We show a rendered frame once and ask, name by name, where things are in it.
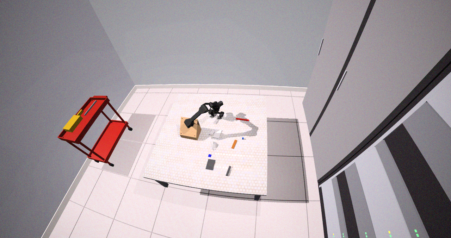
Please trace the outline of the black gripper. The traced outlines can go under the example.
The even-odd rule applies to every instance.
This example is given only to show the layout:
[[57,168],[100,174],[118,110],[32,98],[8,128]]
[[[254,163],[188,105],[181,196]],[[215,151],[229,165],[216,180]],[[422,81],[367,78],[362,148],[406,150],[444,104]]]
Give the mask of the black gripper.
[[213,113],[219,114],[219,115],[220,115],[220,118],[223,117],[223,115],[224,115],[224,112],[219,112],[218,109],[217,109],[217,110],[212,110],[212,109],[210,109],[208,113],[209,113],[210,115],[212,115],[212,116],[214,116]]

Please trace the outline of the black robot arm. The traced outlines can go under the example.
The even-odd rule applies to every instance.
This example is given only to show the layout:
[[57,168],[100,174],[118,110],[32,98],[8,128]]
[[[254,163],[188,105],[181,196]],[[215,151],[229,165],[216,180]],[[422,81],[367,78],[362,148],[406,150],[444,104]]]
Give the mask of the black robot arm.
[[191,126],[193,126],[194,124],[194,120],[196,120],[202,113],[206,113],[208,112],[210,109],[207,108],[206,105],[210,106],[210,109],[212,108],[213,110],[220,110],[220,107],[223,105],[222,101],[215,101],[215,102],[209,102],[209,103],[204,103],[201,105],[201,107],[199,108],[199,111],[197,113],[195,113],[190,119],[186,119],[184,121],[185,125],[187,128],[190,128]]

